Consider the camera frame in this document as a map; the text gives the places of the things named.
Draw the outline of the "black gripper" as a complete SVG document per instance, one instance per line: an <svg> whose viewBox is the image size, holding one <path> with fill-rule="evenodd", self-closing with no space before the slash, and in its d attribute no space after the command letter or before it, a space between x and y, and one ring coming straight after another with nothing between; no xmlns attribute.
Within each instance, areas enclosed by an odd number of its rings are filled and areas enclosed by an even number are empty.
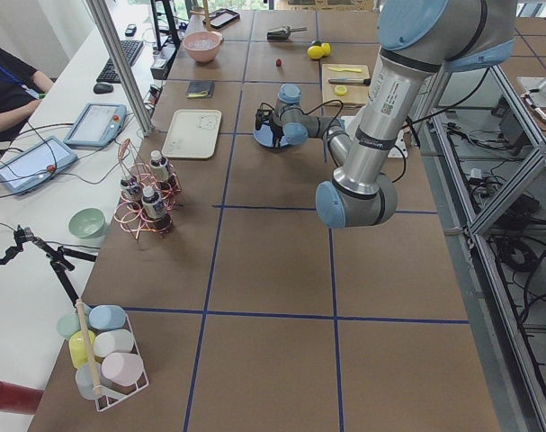
<svg viewBox="0 0 546 432"><path fill-rule="evenodd" d="M275 148L280 149L282 147L283 130L282 125L278 124L274 118L269 120L269 127L272 135L275 137Z"/></svg>

